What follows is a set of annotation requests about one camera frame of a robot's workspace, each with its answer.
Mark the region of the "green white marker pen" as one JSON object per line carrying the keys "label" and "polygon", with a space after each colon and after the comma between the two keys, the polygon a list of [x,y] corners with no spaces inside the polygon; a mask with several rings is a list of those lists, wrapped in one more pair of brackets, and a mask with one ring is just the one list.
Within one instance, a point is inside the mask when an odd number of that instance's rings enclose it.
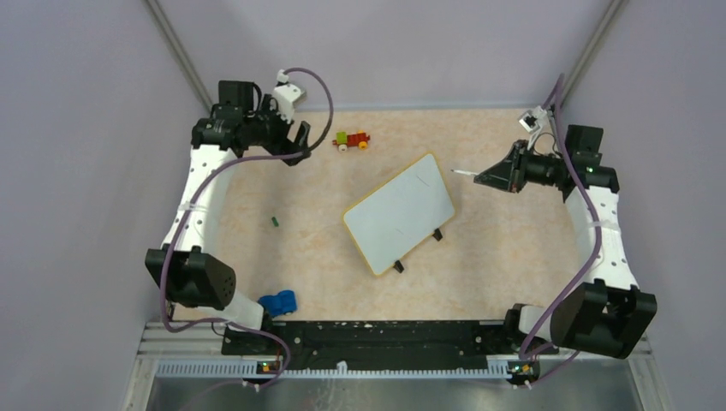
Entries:
{"label": "green white marker pen", "polygon": [[475,177],[479,174],[479,172],[470,171],[470,170],[450,169],[450,171],[453,173],[459,174],[459,175],[471,176],[471,177]]}

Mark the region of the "yellow framed whiteboard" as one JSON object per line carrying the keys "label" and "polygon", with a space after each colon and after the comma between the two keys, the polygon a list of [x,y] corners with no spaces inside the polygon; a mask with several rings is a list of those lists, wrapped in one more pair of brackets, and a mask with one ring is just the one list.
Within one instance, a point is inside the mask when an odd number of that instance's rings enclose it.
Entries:
{"label": "yellow framed whiteboard", "polygon": [[397,260],[433,238],[455,214],[437,158],[428,152],[350,206],[342,221],[378,277],[395,270]]}

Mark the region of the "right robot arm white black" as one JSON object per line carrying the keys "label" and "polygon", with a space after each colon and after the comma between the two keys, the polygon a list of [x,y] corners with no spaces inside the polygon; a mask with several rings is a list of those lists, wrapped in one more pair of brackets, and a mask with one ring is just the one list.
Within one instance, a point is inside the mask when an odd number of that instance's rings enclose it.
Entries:
{"label": "right robot arm white black", "polygon": [[580,271],[553,309],[516,304],[502,329],[504,346],[524,353],[537,338],[556,347],[615,359],[630,356],[658,309],[641,290],[618,221],[616,171],[601,164],[604,131],[568,126],[562,154],[540,154],[517,140],[507,156],[477,174],[476,184],[517,194],[528,183],[557,188],[574,228]]}

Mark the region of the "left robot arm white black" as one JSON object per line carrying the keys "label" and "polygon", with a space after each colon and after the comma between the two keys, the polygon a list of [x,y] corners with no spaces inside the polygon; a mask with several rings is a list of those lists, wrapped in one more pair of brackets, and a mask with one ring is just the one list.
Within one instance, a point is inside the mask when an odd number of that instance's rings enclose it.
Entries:
{"label": "left robot arm white black", "polygon": [[250,81],[221,80],[219,101],[191,132],[190,165],[184,191],[161,246],[146,252],[145,266],[164,301],[196,308],[206,316],[244,328],[242,343],[255,354],[271,349],[274,330],[263,323],[264,308],[236,290],[234,269],[216,253],[223,203],[234,166],[249,160],[280,160],[294,166],[309,157],[310,126],[302,122],[294,139],[289,130],[305,91],[283,74],[263,94]]}

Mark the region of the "black whiteboard foot left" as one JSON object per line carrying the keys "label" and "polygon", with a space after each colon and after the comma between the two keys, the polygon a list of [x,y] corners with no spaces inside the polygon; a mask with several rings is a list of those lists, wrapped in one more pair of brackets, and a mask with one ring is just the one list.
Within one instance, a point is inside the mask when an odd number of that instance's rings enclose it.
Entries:
{"label": "black whiteboard foot left", "polygon": [[393,268],[394,268],[394,269],[395,269],[395,270],[396,270],[396,271],[397,271],[398,273],[403,273],[403,272],[405,271],[405,268],[404,268],[404,266],[403,266],[403,264],[402,264],[402,262],[401,262],[400,260],[397,260],[397,261],[396,261],[396,262],[394,263],[394,265],[393,265]]}

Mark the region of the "blue toy car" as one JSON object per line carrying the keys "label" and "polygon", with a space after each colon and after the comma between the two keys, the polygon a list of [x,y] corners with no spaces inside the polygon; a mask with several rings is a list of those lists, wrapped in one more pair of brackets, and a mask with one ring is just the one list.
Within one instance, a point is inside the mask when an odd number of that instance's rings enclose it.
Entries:
{"label": "blue toy car", "polygon": [[272,317],[289,315],[298,310],[295,292],[290,289],[279,291],[275,295],[263,295],[258,303]]}

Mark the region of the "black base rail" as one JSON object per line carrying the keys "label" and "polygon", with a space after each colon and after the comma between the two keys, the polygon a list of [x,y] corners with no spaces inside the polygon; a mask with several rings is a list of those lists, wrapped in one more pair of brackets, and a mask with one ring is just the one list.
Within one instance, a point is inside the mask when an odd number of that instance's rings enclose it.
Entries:
{"label": "black base rail", "polygon": [[227,329],[221,353],[282,360],[289,370],[483,370],[489,357],[516,354],[525,335],[508,320],[271,321],[265,335]]}

